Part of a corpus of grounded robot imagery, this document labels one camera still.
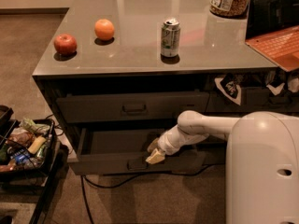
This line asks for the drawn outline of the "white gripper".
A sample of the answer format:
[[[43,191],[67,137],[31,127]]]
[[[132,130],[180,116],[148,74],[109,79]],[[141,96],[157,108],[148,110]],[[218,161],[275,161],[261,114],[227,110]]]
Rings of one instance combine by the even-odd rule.
[[[146,162],[149,164],[157,164],[165,159],[165,154],[175,154],[185,143],[186,133],[176,125],[164,132],[159,138],[155,138],[149,144],[147,151],[151,154],[146,158]]]

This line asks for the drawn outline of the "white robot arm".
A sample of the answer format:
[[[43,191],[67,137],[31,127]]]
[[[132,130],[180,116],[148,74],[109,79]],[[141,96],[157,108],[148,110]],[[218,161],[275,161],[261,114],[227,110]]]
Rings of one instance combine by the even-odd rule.
[[[215,136],[227,142],[226,224],[299,224],[299,118],[270,111],[242,118],[184,111],[152,141],[155,164]]]

